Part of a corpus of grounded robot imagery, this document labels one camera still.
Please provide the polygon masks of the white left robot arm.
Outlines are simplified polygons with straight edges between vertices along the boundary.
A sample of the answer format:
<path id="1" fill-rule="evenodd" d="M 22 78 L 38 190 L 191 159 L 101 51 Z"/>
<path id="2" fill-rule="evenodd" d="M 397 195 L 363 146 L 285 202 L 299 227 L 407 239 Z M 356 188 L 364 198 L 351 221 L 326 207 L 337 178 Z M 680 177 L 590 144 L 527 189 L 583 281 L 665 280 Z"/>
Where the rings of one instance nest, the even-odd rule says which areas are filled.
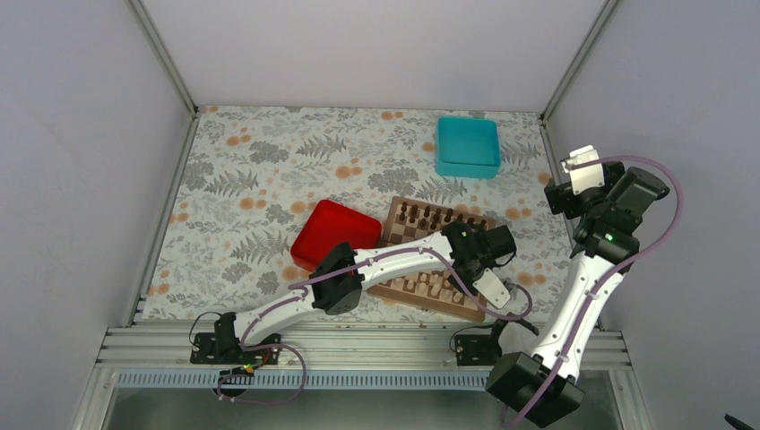
<path id="1" fill-rule="evenodd" d="M 278 332 L 307 317 L 354 310 L 375 285 L 428 271 L 446 271 L 455 289 L 474 303 L 505 305 L 507 288 L 494 273 L 516 244 L 508 227 L 486 229 L 455 221 L 422 238 L 377 249 L 336 245 L 308 279 L 288 293 L 245 312 L 219 314 L 210 332 L 189 333 L 194 365 L 274 364 L 284 349 Z"/>

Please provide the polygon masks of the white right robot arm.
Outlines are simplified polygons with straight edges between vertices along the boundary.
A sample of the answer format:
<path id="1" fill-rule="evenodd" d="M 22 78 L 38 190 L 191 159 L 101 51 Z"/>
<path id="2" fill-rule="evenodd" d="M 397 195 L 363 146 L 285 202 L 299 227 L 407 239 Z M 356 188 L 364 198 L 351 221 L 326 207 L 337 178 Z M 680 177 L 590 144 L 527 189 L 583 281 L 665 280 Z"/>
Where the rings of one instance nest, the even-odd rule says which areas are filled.
<path id="1" fill-rule="evenodd" d="M 490 335 L 485 344 L 495 363 L 485 390 L 515 411 L 502 426 L 512 429 L 523 420 L 539 428 L 576 411 L 584 393 L 577 380 L 583 353 L 601 310 L 634 262 L 654 249 L 642 247 L 635 231 L 643 215 L 665 198 L 669 186 L 642 167 L 643 159 L 626 158 L 572 162 L 563 167 L 570 179 L 549 181 L 544 188 L 553 214 L 578 224 L 562 294 L 534 344 L 520 350 L 510 331 Z"/>

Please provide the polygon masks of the wooden chessboard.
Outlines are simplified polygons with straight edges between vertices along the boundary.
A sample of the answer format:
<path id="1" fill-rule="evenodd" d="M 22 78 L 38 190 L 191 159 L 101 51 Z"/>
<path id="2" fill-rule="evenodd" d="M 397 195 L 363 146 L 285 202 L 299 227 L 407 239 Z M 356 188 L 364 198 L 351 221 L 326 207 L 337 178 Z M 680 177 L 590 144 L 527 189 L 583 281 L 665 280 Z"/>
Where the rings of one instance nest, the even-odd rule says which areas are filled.
<path id="1" fill-rule="evenodd" d="M 446 208 L 395 196 L 384 224 L 380 245 L 400 245 L 415 241 L 429 236 L 452 221 L 480 224 L 485 229 L 496 225 L 494 219 L 465 212 L 462 206 Z M 377 284 L 368 290 L 368 294 L 437 314 L 475 323 L 483 322 L 486 314 L 452 286 L 449 276 L 448 271 L 418 272 Z M 430 290 L 435 284 L 441 285 L 439 297 L 430 296 Z"/>

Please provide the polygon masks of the teal square plastic bin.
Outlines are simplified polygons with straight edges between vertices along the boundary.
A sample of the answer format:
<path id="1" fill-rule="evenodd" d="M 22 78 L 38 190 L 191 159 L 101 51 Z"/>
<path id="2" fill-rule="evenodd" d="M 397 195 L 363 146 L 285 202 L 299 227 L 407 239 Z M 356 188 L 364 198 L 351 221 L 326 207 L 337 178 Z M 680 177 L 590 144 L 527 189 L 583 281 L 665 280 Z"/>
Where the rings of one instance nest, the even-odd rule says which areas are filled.
<path id="1" fill-rule="evenodd" d="M 501 167 L 497 123 L 443 116 L 436 123 L 435 171 L 440 176 L 493 179 Z"/>

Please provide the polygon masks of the red square plastic tray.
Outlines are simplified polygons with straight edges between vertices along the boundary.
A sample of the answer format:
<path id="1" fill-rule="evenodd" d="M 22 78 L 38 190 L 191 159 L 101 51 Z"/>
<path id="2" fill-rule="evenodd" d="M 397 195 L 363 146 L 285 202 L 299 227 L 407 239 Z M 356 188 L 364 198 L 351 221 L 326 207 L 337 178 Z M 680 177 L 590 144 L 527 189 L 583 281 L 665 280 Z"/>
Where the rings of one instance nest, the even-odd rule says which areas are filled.
<path id="1" fill-rule="evenodd" d="M 306 271 L 336 246 L 347 242 L 352 248 L 374 248 L 382 234 L 382 224 L 362 212 L 321 200 L 312 211 L 290 248 L 293 262 Z"/>

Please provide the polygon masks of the floral patterned table mat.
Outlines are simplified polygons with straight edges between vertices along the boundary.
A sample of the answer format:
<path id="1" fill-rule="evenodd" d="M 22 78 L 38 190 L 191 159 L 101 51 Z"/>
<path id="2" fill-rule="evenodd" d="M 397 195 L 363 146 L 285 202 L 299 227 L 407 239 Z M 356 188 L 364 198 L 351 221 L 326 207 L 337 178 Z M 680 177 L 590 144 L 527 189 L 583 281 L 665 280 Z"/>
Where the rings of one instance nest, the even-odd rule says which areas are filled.
<path id="1" fill-rule="evenodd" d="M 307 271 L 290 248 L 322 200 L 384 220 L 410 197 L 510 228 L 516 257 L 498 272 L 520 286 L 507 309 L 548 319 L 571 244 L 543 189 L 551 173 L 532 113 L 489 112 L 501 167 L 489 180 L 435 171 L 439 110 L 208 106 L 200 117 L 142 314 L 192 320 L 287 293 Z"/>

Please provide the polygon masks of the right aluminium frame post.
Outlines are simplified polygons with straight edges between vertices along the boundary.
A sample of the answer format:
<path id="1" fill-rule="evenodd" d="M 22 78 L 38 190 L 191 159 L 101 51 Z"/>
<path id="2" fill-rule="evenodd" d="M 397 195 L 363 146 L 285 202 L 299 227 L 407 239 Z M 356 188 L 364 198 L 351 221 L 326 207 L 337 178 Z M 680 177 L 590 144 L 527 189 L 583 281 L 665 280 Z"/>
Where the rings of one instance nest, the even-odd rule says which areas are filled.
<path id="1" fill-rule="evenodd" d="M 612 19 L 620 4 L 620 0 L 605 0 L 602 3 L 602 6 L 599 12 L 596 14 L 591 27 L 583 37 L 582 43 L 576 50 L 571 62 L 563 73 L 556 88 L 553 90 L 546 106 L 541 111 L 540 118 L 541 122 L 544 125 L 548 124 L 550 118 L 556 112 L 565 94 L 574 82 L 576 75 L 581 71 L 589 54 L 594 49 L 603 31 L 609 25 L 609 21 Z"/>

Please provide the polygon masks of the aluminium front rail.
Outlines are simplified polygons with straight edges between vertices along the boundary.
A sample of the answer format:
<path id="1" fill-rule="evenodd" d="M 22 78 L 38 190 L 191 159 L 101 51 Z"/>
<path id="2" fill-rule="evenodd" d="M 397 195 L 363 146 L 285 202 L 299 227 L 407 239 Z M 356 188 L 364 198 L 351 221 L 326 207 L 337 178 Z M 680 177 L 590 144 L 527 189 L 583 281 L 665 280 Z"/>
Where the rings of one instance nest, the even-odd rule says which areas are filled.
<path id="1" fill-rule="evenodd" d="M 105 427 L 118 388 L 198 388 L 213 386 L 224 365 L 190 361 L 189 321 L 136 322 L 109 328 L 75 416 L 75 429 Z M 285 351 L 276 364 L 256 372 L 256 388 L 443 389 L 483 391 L 491 364 L 459 365 L 450 349 L 451 322 L 302 322 L 281 331 Z M 584 371 L 609 375 L 613 404 L 624 429 L 650 429 L 651 421 L 623 335 L 594 331 L 583 356 Z"/>

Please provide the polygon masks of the aluminium corner frame post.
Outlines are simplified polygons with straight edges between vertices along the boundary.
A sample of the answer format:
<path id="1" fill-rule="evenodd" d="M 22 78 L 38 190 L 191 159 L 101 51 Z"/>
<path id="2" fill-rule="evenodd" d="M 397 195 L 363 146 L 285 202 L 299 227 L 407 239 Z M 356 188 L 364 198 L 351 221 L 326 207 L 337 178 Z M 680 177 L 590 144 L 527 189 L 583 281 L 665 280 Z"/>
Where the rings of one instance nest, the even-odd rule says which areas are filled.
<path id="1" fill-rule="evenodd" d="M 187 113 L 191 117 L 196 117 L 198 112 L 198 105 L 194 102 L 190 90 L 188 89 L 185 80 L 181 76 L 177 65 L 169 53 L 168 47 L 160 35 L 159 29 L 155 21 L 151 17 L 151 13 L 148 11 L 144 1 L 141 0 L 128 0 L 127 3 L 134 12 L 134 15 L 139 22 L 143 33 L 147 37 L 151 49 L 158 58 L 161 67 L 168 76 L 175 92 L 182 101 Z"/>

